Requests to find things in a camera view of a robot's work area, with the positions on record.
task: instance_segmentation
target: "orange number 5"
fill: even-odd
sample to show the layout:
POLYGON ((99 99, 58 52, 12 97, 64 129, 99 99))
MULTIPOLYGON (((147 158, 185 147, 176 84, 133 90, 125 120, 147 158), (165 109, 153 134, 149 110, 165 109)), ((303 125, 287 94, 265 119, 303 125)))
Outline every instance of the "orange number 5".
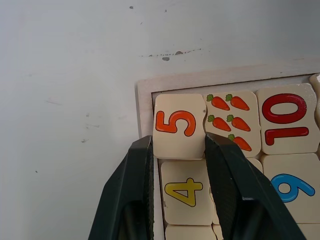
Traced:
POLYGON ((155 129, 159 132, 175 134, 178 131, 176 126, 178 120, 186 120, 188 123, 184 135, 190 137, 195 133, 196 119, 188 111, 175 111, 172 113, 169 117, 169 124, 165 124, 165 113, 163 111, 158 111, 155 117, 155 129))

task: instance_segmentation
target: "yellow number 4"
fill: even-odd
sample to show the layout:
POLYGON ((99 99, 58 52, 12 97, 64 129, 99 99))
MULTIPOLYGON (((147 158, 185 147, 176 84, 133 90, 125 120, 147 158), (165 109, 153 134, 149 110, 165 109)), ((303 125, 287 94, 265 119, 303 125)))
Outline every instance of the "yellow number 4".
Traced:
POLYGON ((188 178, 186 182, 167 183, 164 191, 180 202, 194 207, 196 206, 196 191, 202 190, 203 187, 201 182, 195 182, 192 178, 188 178), (187 195, 185 196, 178 191, 186 191, 187 195))

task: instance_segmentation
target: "orange carrot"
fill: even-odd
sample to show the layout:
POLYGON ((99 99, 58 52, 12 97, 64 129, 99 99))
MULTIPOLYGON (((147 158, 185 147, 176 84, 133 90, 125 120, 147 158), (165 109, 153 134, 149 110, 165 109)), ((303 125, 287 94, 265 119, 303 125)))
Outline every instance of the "orange carrot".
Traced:
POLYGON ((250 110, 249 106, 242 100, 239 96, 232 96, 232 94, 227 94, 225 100, 231 103, 231 106, 241 109, 241 110, 250 110))
POLYGON ((222 109, 226 111, 230 110, 230 107, 228 106, 228 104, 226 104, 226 102, 219 96, 214 97, 212 94, 209 94, 208 96, 206 96, 206 101, 211 102, 212 106, 218 109, 222 109))
POLYGON ((236 129, 240 129, 247 132, 251 131, 248 124, 241 117, 238 117, 238 116, 234 117, 233 115, 228 115, 226 117, 226 121, 228 123, 231 122, 232 126, 234 126, 236 129))
POLYGON ((236 136, 234 134, 230 134, 228 136, 228 138, 233 141, 234 143, 236 143, 242 150, 251 152, 252 148, 250 147, 250 145, 240 136, 236 136))
POLYGON ((208 116, 208 122, 212 123, 212 125, 217 129, 221 129, 227 132, 231 131, 229 125, 221 117, 215 117, 214 115, 210 115, 208 116))

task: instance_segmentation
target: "printed number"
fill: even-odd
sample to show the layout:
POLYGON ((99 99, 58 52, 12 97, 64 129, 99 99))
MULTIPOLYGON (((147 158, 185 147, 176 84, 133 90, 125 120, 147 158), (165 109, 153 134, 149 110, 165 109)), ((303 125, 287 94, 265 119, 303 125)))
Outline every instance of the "printed number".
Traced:
MULTIPOLYGON (((301 120, 307 113, 305 100, 296 94, 281 93, 269 97, 262 105, 262 114, 269 122, 274 124, 291 124, 301 120), (271 112, 272 106, 276 104, 292 103, 298 109, 289 114, 275 114, 271 112)), ((309 134, 307 127, 291 127, 280 129, 269 129, 265 131, 265 143, 269 146, 275 143, 275 138, 303 137, 309 134)))
POLYGON ((169 124, 165 124, 165 113, 163 111, 158 111, 155 117, 155 129, 159 132, 166 132, 175 134, 178 131, 176 122, 178 120, 186 120, 188 126, 184 131, 184 135, 187 137, 192 136, 196 130, 196 119, 188 111, 176 111, 169 117, 169 124))
POLYGON ((295 200, 298 197, 299 189, 310 197, 316 193, 315 189, 308 183, 290 174, 279 174, 272 178, 271 183, 284 203, 295 200), (280 192, 279 186, 281 184, 288 184, 290 186, 290 191, 287 193, 280 192))
POLYGON ((196 206, 196 191, 203 189, 201 182, 195 182, 192 178, 188 178, 186 182, 167 183, 164 191, 169 196, 179 200, 180 202, 189 205, 190 207, 196 206), (183 195, 177 191, 186 191, 187 195, 183 195))

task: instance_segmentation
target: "wooden puzzle board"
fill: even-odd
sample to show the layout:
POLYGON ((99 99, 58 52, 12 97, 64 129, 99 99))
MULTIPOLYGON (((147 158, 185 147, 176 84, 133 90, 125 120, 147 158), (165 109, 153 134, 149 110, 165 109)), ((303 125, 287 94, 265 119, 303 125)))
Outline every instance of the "wooden puzzle board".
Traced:
MULTIPOLYGON (((160 94, 256 92, 266 87, 308 83, 309 77, 317 72, 320 61, 297 60, 142 80, 138 83, 140 136, 152 134, 154 104, 160 94)), ((162 240, 165 236, 158 164, 154 167, 154 239, 162 240)))

